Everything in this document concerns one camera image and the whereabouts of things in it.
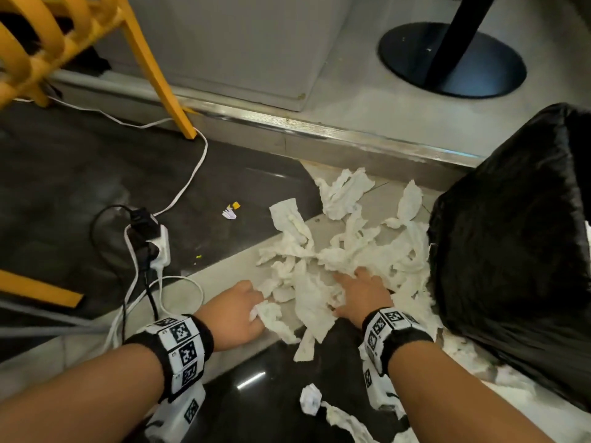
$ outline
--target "skin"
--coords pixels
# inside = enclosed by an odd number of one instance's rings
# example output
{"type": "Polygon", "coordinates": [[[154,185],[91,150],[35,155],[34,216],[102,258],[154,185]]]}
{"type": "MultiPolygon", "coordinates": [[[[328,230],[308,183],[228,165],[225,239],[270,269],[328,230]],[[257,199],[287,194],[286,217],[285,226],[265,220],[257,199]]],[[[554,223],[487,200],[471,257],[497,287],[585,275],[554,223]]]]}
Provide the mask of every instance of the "skin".
{"type": "MultiPolygon", "coordinates": [[[[368,314],[394,303],[379,276],[340,273],[346,305],[338,317],[360,328],[368,314]]],[[[551,443],[521,412],[432,342],[411,342],[392,355],[388,374],[421,443],[551,443]]]]}
{"type": "MultiPolygon", "coordinates": [[[[358,268],[335,275],[346,305],[335,314],[362,327],[367,315],[392,306],[380,277],[358,268]]],[[[263,300],[242,281],[195,315],[211,330],[214,350],[229,350],[263,331],[249,320],[263,300]]],[[[551,443],[503,398],[485,387],[431,342],[395,351],[388,374],[421,443],[551,443]]],[[[3,443],[116,443],[156,404],[164,388],[158,359],[141,345],[125,345],[0,403],[3,443]]]]}
{"type": "MultiPolygon", "coordinates": [[[[195,315],[211,330],[214,351],[258,337],[264,326],[249,320],[263,301],[241,281],[195,315]]],[[[157,403],[164,376],[157,357],[141,345],[124,345],[0,403],[3,443],[120,442],[157,403]]]]}

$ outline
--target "black table pole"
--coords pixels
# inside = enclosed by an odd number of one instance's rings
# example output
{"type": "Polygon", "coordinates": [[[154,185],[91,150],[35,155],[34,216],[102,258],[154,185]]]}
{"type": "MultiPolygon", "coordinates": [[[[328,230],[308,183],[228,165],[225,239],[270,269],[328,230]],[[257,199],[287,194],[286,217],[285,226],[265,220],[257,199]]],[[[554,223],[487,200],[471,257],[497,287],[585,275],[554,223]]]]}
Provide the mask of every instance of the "black table pole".
{"type": "Polygon", "coordinates": [[[378,54],[395,74],[435,93],[467,98],[508,94],[527,75],[521,57],[478,32],[494,0],[462,0],[451,25],[408,23],[388,31],[378,54]]]}

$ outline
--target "black plastic bag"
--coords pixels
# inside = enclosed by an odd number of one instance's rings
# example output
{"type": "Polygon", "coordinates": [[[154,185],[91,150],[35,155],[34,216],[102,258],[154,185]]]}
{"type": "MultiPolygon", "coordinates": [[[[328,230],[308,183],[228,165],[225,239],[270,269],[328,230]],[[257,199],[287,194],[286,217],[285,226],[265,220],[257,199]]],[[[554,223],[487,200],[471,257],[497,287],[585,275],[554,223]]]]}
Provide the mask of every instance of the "black plastic bag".
{"type": "Polygon", "coordinates": [[[439,197],[428,236],[443,324],[591,412],[586,219],[591,113],[555,104],[439,197]]]}

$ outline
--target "person's left hand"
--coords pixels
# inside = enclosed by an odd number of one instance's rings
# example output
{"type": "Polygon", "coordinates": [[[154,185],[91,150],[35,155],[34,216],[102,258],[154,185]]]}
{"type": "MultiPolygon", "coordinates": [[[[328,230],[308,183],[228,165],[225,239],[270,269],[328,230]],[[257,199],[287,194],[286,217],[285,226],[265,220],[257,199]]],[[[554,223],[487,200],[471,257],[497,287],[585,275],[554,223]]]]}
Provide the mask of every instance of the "person's left hand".
{"type": "Polygon", "coordinates": [[[253,307],[264,300],[262,293],[243,280],[224,290],[193,315],[205,323],[213,335],[213,351],[230,350],[255,340],[265,329],[260,318],[252,322],[253,307]]]}

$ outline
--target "hand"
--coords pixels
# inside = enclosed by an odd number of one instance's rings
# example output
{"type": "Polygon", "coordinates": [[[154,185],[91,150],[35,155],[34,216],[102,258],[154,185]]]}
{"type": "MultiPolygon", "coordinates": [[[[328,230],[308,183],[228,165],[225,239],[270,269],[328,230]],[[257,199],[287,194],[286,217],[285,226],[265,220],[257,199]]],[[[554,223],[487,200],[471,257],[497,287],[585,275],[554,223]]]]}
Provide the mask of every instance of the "hand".
{"type": "Polygon", "coordinates": [[[213,335],[213,351],[225,351],[255,340],[265,329],[260,318],[249,320],[251,309],[264,300],[249,281],[240,281],[224,290],[193,315],[205,323],[213,335]]]}
{"type": "Polygon", "coordinates": [[[361,329],[365,318],[376,309],[394,306],[390,293],[384,287],[382,279],[370,276],[366,268],[355,269],[355,276],[335,272],[335,280],[344,288],[346,304],[335,309],[337,317],[343,317],[351,321],[353,325],[361,329]]]}

